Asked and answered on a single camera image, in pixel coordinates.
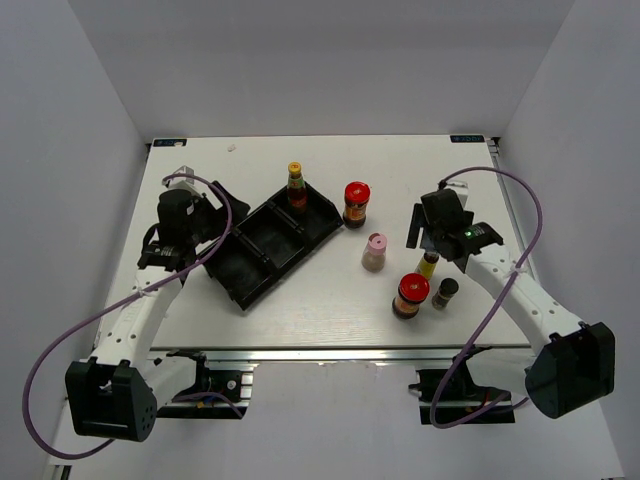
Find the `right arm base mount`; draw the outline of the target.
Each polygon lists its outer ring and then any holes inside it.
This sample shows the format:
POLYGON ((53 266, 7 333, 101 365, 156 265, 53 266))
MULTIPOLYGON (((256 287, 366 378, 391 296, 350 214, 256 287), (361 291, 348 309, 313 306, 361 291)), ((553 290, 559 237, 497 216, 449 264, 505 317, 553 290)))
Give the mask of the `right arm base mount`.
MULTIPOLYGON (((452 349, 409 349, 406 359, 414 361, 416 379, 408 391, 419 402, 420 422, 431 425, 430 412, 433 396, 446 371, 457 355, 452 349)), ((464 366, 459 367, 447 382, 438 402, 436 419, 451 423, 494 402, 501 392, 495 388, 477 386, 464 366)), ((467 425, 514 424, 515 412, 511 395, 496 403, 488 413, 467 422, 467 425)))

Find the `small yellow-label oil bottle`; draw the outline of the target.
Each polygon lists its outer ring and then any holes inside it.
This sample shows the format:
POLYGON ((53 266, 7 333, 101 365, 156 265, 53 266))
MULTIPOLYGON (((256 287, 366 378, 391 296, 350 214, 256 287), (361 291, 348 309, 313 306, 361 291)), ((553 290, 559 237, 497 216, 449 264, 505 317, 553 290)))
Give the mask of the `small yellow-label oil bottle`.
POLYGON ((439 258, 440 256, 437 252, 425 251, 416 266, 415 272, 423 276, 427 281, 430 281, 439 258))

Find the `pink-cap spice shaker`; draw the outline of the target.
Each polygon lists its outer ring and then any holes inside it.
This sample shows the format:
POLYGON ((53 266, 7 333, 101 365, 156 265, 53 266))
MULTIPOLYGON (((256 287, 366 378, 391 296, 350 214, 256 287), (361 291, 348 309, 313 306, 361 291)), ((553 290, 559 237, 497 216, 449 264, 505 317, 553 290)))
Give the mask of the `pink-cap spice shaker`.
POLYGON ((369 272, 376 273, 384 268, 386 261, 387 238, 379 232, 372 233, 363 251, 361 264, 369 272))

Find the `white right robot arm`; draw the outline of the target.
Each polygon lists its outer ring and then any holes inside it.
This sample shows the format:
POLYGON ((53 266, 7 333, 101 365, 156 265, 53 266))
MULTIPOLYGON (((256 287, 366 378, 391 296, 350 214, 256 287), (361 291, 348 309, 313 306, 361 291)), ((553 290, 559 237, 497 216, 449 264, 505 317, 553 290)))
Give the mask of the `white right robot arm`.
POLYGON ((458 193, 441 187, 415 204, 407 247, 437 252, 481 286, 529 342, 527 352, 473 346, 451 374, 453 390, 477 397, 486 387, 529 398, 556 419, 611 394, 615 336, 602 322, 588 324, 518 270, 502 237, 476 223, 458 193))

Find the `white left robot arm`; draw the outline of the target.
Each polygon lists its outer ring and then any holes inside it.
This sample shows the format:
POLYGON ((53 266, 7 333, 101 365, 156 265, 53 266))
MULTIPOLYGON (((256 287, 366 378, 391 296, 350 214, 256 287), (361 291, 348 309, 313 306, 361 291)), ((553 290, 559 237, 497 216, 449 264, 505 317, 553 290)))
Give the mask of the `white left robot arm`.
POLYGON ((215 208, 200 190, 204 179, 182 167, 162 181, 157 222, 147 232, 132 287, 132 300, 86 360, 73 362, 65 384, 76 434, 142 442, 160 409, 185 394, 199 399, 211 387, 201 353, 173 350, 155 357, 151 347, 189 273, 203 265, 231 232, 233 210, 217 183, 207 186, 222 203, 215 208))

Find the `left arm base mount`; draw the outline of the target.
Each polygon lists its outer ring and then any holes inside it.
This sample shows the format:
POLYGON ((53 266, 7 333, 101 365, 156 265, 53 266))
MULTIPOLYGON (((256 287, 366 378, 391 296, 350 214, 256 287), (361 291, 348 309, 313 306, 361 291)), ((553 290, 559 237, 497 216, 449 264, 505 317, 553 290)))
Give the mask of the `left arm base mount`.
POLYGON ((255 366, 246 362, 209 359, 205 352, 170 350, 167 360, 186 360, 194 381, 176 392, 178 402, 158 408, 162 419, 241 420, 252 396, 255 366))

